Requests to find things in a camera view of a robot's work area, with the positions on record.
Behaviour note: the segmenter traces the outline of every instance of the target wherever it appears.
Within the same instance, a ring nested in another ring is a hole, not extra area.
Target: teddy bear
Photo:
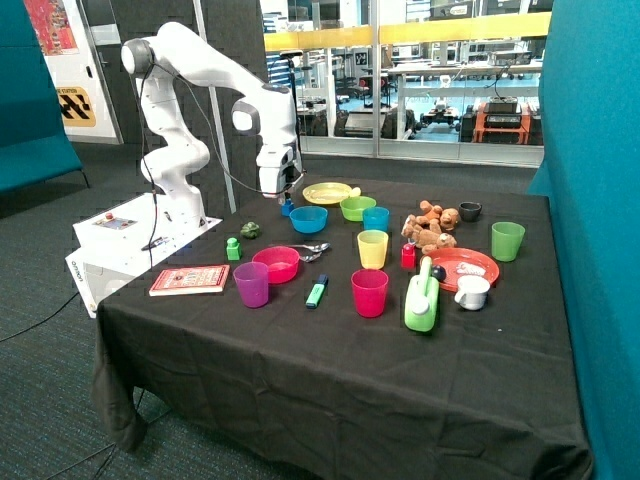
[[[437,218],[429,220],[427,215],[409,215],[401,232],[402,236],[415,242],[417,248],[427,254],[438,248],[455,247],[456,239],[449,233],[442,232]]]
[[[440,205],[431,205],[428,200],[420,202],[420,210],[422,215],[419,217],[421,219],[419,223],[423,223],[422,217],[426,217],[429,222],[438,220],[441,229],[447,232],[454,230],[460,221],[460,215],[455,208],[443,209]]]

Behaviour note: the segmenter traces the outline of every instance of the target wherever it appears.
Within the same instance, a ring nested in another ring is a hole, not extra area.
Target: glass wall
[[[270,80],[293,78],[307,153],[542,160],[552,0],[261,3]]]

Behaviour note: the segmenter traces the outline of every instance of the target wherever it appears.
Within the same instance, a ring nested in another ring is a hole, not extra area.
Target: black cup
[[[463,202],[460,204],[460,218],[464,222],[475,222],[480,216],[482,205],[476,202]]]

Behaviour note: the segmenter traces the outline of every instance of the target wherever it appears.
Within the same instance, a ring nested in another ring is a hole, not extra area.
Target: yellow plate
[[[302,191],[304,198],[316,205],[331,205],[349,198],[352,188],[344,183],[316,183]]]

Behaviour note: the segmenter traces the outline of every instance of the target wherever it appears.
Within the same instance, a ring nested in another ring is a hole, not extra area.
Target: red book
[[[160,273],[149,290],[149,295],[156,297],[221,292],[230,270],[230,265],[169,268]]]

